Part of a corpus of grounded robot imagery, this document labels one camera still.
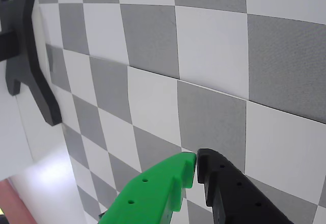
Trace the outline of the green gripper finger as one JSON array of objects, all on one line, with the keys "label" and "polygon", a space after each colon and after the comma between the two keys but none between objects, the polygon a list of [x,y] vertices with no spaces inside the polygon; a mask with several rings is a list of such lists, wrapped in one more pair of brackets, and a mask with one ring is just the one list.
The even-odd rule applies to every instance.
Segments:
[{"label": "green gripper finger", "polygon": [[182,192],[192,188],[196,154],[181,152],[129,181],[99,223],[170,223],[182,206]]}]

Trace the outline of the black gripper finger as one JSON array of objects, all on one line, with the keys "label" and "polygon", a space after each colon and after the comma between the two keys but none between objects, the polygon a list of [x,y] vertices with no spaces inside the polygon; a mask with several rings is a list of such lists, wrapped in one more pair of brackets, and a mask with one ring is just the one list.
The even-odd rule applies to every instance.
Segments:
[{"label": "black gripper finger", "polygon": [[197,179],[204,185],[214,223],[292,223],[232,162],[212,149],[197,151]]}]

